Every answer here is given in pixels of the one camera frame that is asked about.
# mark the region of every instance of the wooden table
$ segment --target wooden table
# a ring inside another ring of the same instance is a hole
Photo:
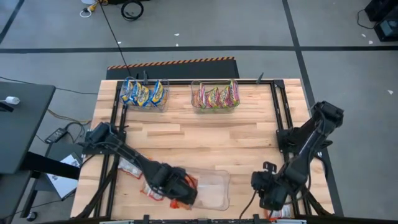
[[[294,126],[301,126],[309,119],[301,82],[299,79],[284,82]],[[116,83],[101,82],[92,127],[110,120]],[[275,136],[277,123],[270,85],[240,85],[241,104],[231,114],[195,114],[189,85],[170,86],[170,92],[166,113],[127,112],[126,143],[143,155],[171,166],[227,170],[231,174],[229,208],[225,211],[171,209],[169,199],[156,202],[140,193],[143,179],[119,171],[111,218],[141,220],[145,214],[150,219],[238,218],[253,194],[252,172],[262,170],[264,161],[275,163],[278,169],[283,164]],[[277,94],[283,108],[280,91]],[[287,127],[284,113],[282,117]],[[95,156],[82,168],[71,217],[79,214],[96,192],[102,162],[103,156]],[[333,212],[321,162],[314,159],[311,169],[311,193],[326,210]],[[107,198],[105,192],[102,215]],[[264,218],[257,196],[243,218],[252,218],[254,213]]]

